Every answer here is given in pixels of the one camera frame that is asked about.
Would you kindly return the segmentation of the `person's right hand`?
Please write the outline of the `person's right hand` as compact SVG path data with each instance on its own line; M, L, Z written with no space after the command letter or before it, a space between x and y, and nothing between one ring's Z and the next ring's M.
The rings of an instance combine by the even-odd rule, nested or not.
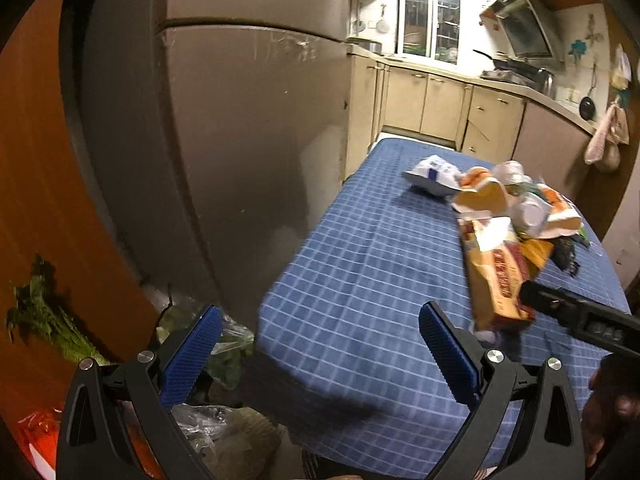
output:
M589 379L590 396L582 410L585 462L592 468L616 422L639 420L639 360L622 354L605 356Z

